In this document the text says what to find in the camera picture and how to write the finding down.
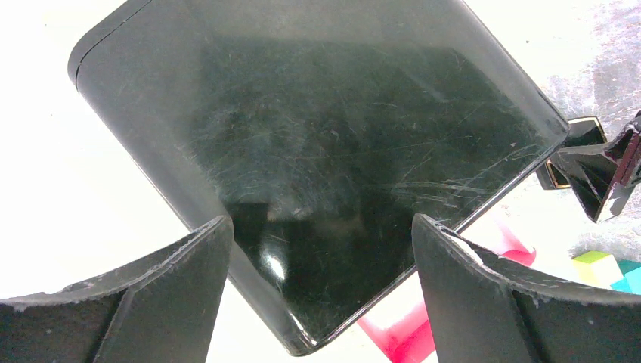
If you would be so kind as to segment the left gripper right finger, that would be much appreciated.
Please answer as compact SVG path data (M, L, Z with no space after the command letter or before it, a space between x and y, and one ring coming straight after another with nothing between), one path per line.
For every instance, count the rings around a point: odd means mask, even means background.
M640 297L548 275L429 216L412 223L441 362L638 362Z

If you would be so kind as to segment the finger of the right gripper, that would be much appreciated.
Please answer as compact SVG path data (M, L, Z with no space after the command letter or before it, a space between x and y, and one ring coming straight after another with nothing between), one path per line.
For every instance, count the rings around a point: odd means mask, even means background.
M608 144L568 147L556 152L551 163L570 184L587 218L594 223L616 166L604 156Z
M608 143L604 156L616 166L596 222L619 216L640 183L640 112Z

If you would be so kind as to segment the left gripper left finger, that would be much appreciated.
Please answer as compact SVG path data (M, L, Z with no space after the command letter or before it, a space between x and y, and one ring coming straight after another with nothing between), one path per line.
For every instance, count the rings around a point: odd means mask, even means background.
M53 293L1 301L3 362L204 362L234 231L219 216L177 242Z

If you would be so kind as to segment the black makeup organizer box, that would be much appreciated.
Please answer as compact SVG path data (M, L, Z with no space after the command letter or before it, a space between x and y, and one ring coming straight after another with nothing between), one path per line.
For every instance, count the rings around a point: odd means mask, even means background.
M189 228L234 225L229 277L290 355L415 269L568 123L462 1L127 1L67 72Z

